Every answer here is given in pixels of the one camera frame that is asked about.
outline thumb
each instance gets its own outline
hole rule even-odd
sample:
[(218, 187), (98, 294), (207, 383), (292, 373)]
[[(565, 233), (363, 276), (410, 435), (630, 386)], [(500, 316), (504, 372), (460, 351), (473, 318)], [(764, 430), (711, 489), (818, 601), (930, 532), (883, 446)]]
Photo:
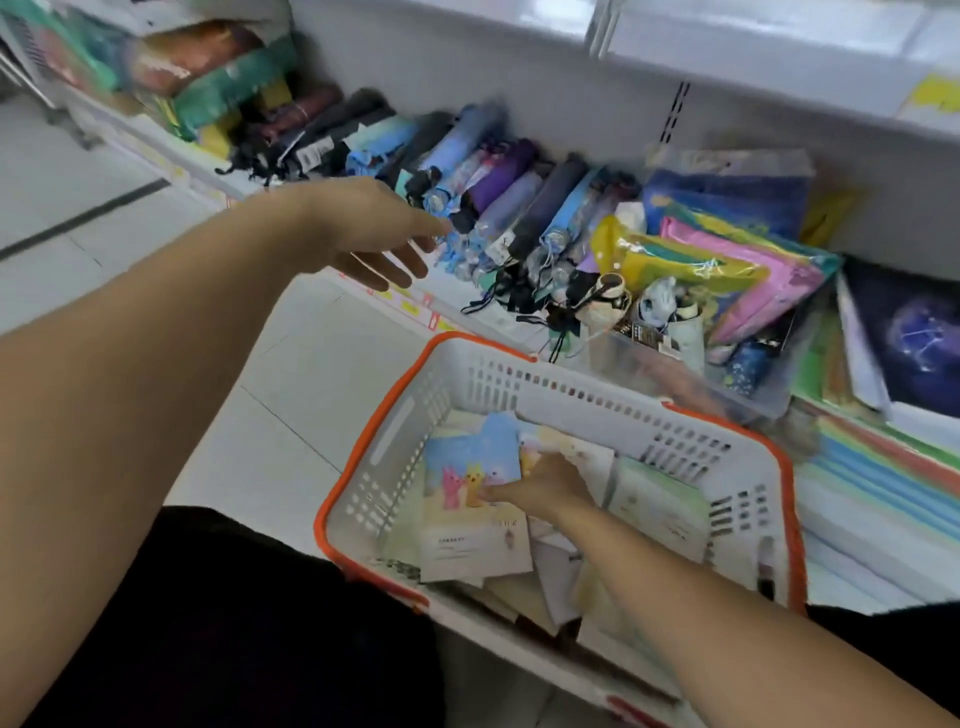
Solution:
[(480, 489), (480, 498), (488, 503), (513, 503), (514, 485), (485, 485)]
[(407, 207), (407, 210), (410, 215), (410, 222), (407, 225), (410, 237), (443, 237), (453, 232), (450, 221), (443, 217), (434, 217), (429, 212), (415, 207)]

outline forearm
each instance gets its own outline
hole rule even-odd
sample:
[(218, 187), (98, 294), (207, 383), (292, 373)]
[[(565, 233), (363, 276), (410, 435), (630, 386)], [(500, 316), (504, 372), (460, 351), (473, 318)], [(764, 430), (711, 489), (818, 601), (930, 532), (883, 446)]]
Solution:
[(212, 218), (0, 338), (0, 726), (99, 616), (297, 272), (282, 217)]
[(670, 552), (609, 513), (573, 508), (561, 527), (714, 728), (956, 724), (826, 630)]

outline human arm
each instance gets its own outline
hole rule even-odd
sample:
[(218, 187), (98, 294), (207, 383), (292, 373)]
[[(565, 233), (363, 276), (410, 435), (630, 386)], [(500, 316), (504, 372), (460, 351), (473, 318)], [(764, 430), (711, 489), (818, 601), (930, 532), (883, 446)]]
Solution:
[(293, 277), (386, 288), (358, 252), (409, 283), (378, 252), (425, 274), (407, 240), (445, 225), (373, 180), (285, 185), (0, 337), (0, 728), (99, 617)]
[(544, 455), (530, 478), (489, 488), (484, 498), (552, 522), (584, 552), (713, 728), (957, 725), (825, 629), (597, 508), (561, 455)]

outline human hand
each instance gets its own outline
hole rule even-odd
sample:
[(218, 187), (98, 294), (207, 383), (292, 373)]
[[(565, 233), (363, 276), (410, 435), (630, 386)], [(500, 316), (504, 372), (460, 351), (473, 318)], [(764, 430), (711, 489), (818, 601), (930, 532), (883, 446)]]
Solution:
[(408, 206), (372, 177), (284, 184), (268, 197), (297, 221), (310, 272), (331, 265), (377, 291), (387, 290), (388, 281), (400, 288), (412, 282), (384, 253), (424, 278), (426, 264), (410, 241), (430, 253), (436, 247), (433, 238), (452, 230), (447, 220)]
[(596, 507), (576, 466), (556, 452), (542, 455), (528, 477), (508, 485), (487, 486), (481, 489), (480, 497), (489, 502), (512, 503), (528, 516), (560, 529), (567, 514), (583, 507)]

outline person's right arm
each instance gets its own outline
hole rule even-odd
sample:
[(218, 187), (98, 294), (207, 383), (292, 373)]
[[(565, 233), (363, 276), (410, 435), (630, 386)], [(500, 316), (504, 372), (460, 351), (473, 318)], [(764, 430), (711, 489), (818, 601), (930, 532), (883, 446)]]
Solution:
[(597, 508), (576, 468), (544, 456), (485, 489), (556, 525), (593, 564), (713, 728), (956, 728), (957, 720), (827, 630)]

